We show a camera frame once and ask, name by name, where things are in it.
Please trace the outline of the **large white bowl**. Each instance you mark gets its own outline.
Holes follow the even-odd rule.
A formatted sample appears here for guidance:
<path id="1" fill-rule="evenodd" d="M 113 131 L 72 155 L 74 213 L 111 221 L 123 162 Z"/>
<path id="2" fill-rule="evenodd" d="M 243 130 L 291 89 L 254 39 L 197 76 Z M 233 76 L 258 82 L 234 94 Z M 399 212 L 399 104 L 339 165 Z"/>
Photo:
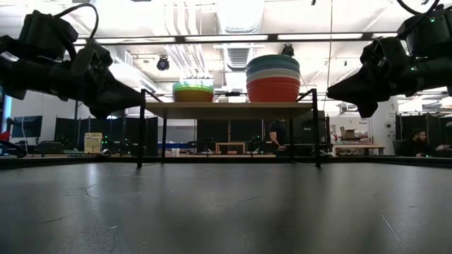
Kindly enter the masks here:
<path id="1" fill-rule="evenodd" d="M 300 73 L 286 68 L 271 68 L 262 71 L 257 71 L 246 77 L 246 82 L 250 83 L 254 80 L 262 78 L 292 78 L 300 80 Z"/>

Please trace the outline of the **small cyan translucent bowl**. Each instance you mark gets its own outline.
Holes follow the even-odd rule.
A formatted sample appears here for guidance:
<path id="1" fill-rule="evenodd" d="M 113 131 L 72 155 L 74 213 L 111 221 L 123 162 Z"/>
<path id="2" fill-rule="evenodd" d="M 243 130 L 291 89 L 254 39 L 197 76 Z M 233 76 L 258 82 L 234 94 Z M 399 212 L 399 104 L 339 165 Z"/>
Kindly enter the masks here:
<path id="1" fill-rule="evenodd" d="M 177 82 L 177 83 L 174 83 L 172 85 L 173 89 L 177 89 L 177 88 L 180 88 L 180 87 L 203 87 L 203 88 L 213 89 L 213 86 L 209 85 L 207 83 Z"/>

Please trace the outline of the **large periwinkle bowl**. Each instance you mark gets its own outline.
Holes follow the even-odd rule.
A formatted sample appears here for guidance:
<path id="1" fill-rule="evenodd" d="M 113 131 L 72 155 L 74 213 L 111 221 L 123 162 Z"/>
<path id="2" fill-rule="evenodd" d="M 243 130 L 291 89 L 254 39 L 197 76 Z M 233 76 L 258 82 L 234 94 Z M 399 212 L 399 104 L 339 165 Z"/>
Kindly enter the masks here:
<path id="1" fill-rule="evenodd" d="M 249 68 L 246 69 L 246 74 L 251 75 L 259 71 L 265 71 L 270 69 L 286 69 L 300 73 L 299 66 L 296 66 L 292 63 L 268 62 L 251 65 Z"/>

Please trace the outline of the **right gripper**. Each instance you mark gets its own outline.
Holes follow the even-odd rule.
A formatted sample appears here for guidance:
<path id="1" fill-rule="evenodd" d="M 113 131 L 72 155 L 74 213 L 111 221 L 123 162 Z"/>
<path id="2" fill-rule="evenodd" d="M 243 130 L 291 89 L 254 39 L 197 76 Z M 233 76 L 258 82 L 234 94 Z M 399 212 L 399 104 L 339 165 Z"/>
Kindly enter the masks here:
<path id="1" fill-rule="evenodd" d="M 328 98 L 357 104 L 359 115 L 370 118 L 377 102 L 394 95 L 411 96 L 424 89 L 421 68 L 399 39 L 379 38 L 363 49 L 360 70 L 327 89 Z"/>

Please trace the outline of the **black metal table frame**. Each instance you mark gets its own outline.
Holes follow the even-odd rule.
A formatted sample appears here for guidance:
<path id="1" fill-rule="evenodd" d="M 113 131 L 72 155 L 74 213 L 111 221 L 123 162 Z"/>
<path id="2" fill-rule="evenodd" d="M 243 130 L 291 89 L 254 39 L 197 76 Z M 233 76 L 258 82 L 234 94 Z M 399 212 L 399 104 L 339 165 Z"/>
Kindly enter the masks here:
<path id="1" fill-rule="evenodd" d="M 452 158 L 440 157 L 321 157 L 316 160 L 314 157 L 234 157 L 234 156 L 188 156 L 188 157 L 29 157 L 12 158 L 0 157 L 0 170 L 21 169 L 29 167 L 61 166 L 70 164 L 89 163 L 133 163 L 138 166 L 159 163 L 176 164 L 337 164 L 337 163 L 376 163 L 376 164 L 397 164 L 414 167 L 437 167 L 452 169 Z"/>

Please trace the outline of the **dark wall monitor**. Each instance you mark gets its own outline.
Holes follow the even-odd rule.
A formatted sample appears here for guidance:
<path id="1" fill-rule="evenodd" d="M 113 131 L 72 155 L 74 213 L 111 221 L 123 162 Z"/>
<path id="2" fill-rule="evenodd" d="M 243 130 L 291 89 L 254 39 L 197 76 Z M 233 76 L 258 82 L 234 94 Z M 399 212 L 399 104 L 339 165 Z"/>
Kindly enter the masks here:
<path id="1" fill-rule="evenodd" d="M 42 130 L 42 116 L 17 116 L 13 119 L 12 138 L 38 138 Z"/>

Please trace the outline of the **person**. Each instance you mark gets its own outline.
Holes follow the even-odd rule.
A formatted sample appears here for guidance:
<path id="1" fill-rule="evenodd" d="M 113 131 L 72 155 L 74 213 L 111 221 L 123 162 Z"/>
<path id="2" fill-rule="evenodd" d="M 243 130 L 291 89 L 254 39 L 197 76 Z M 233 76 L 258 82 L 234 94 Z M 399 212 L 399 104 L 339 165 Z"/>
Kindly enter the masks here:
<path id="1" fill-rule="evenodd" d="M 269 125 L 269 138 L 277 150 L 285 150 L 286 126 L 283 119 L 276 119 Z"/>
<path id="2" fill-rule="evenodd" d="M 427 142 L 427 132 L 416 128 L 412 133 L 403 139 L 395 151 L 401 157 L 433 157 L 437 152 L 451 148 L 450 145 L 438 145 L 432 147 Z"/>

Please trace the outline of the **wooden work table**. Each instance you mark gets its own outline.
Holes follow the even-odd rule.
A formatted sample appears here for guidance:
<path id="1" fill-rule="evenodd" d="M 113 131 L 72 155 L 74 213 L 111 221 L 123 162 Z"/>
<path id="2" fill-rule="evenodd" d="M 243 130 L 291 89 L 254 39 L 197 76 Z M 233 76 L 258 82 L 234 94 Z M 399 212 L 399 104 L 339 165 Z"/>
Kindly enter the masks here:
<path id="1" fill-rule="evenodd" d="M 333 146 L 334 157 L 384 155 L 384 146 L 375 144 L 339 144 Z"/>

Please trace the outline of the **small green translucent bowl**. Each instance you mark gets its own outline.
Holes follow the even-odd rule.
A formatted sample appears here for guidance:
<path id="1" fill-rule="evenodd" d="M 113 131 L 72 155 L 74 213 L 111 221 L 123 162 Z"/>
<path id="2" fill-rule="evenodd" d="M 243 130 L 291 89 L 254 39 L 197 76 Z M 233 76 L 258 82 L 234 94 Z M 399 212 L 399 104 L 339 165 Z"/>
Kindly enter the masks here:
<path id="1" fill-rule="evenodd" d="M 205 86 L 205 85 L 176 85 L 172 88 L 173 92 L 183 91 L 183 90 L 198 90 L 198 91 L 204 91 L 209 92 L 211 94 L 214 94 L 214 88 L 213 86 Z"/>

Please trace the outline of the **overhead bar with lights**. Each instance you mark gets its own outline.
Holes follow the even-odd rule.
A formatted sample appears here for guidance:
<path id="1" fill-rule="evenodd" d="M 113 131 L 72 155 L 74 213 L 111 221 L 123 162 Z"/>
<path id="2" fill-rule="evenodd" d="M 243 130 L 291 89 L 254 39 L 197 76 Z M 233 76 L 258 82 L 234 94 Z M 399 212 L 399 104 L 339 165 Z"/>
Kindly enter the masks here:
<path id="1" fill-rule="evenodd" d="M 284 42 L 361 42 L 377 37 L 395 37 L 396 32 L 332 32 L 332 33 L 268 33 L 224 35 L 169 35 L 97 37 L 95 41 L 107 46 L 157 44 L 230 44 Z"/>

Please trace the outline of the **wooden shelf with black legs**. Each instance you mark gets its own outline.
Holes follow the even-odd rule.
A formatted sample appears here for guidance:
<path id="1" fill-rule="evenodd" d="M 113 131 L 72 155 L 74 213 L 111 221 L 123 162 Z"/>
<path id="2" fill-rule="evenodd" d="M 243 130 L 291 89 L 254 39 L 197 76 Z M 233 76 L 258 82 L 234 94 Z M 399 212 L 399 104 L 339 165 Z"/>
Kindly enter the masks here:
<path id="1" fill-rule="evenodd" d="M 300 95 L 295 102 L 252 102 L 252 103 L 214 103 L 214 102 L 162 102 L 155 95 L 156 102 L 144 101 L 139 114 L 139 149 L 137 167 L 142 167 L 145 141 L 145 111 L 148 110 L 163 119 L 163 130 L 167 130 L 168 119 L 289 119 L 290 120 L 290 160 L 295 160 L 293 141 L 293 118 L 311 110 L 314 120 L 314 161 L 321 166 L 319 138 L 319 109 L 317 90 L 310 89 Z"/>

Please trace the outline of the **large teal bowl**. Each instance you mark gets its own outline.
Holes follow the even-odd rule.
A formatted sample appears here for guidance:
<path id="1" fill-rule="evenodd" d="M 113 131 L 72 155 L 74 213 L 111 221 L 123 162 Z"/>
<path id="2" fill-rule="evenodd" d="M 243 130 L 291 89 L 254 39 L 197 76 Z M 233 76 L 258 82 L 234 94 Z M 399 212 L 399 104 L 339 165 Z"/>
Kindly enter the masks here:
<path id="1" fill-rule="evenodd" d="M 263 64 L 268 62 L 282 62 L 284 64 L 294 64 L 295 66 L 299 67 L 299 62 L 296 59 L 293 59 L 290 56 L 283 55 L 283 54 L 269 54 L 269 55 L 263 55 L 258 56 L 252 60 L 246 65 L 247 68 L 250 68 L 253 64 Z"/>

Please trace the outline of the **silver ceiling air duct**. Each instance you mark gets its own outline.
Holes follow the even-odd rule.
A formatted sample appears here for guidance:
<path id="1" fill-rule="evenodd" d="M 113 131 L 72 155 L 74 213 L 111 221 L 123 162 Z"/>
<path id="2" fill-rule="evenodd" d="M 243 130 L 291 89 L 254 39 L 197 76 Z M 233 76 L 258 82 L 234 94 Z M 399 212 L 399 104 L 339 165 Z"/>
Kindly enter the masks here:
<path id="1" fill-rule="evenodd" d="M 258 34 L 263 20 L 264 0 L 216 0 L 217 24 L 220 34 Z M 244 71 L 256 55 L 250 43 L 226 46 L 223 55 L 231 71 Z"/>

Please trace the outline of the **large red bowl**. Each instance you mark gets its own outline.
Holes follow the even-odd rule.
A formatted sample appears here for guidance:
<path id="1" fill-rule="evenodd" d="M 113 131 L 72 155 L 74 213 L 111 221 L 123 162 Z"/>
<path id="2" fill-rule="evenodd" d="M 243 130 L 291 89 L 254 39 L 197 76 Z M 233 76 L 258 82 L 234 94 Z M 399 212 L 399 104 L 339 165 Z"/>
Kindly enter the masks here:
<path id="1" fill-rule="evenodd" d="M 246 84 L 251 102 L 295 102 L 301 82 L 294 78 L 272 77 Z"/>

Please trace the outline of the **small yellow translucent bowl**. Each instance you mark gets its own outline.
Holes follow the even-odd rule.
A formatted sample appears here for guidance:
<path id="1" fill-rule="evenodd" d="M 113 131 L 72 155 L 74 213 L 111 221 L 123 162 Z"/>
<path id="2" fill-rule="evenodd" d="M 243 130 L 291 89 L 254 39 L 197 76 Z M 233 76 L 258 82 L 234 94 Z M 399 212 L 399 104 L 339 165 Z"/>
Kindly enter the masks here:
<path id="1" fill-rule="evenodd" d="M 173 98 L 175 102 L 212 102 L 214 94 L 205 90 L 177 90 Z"/>

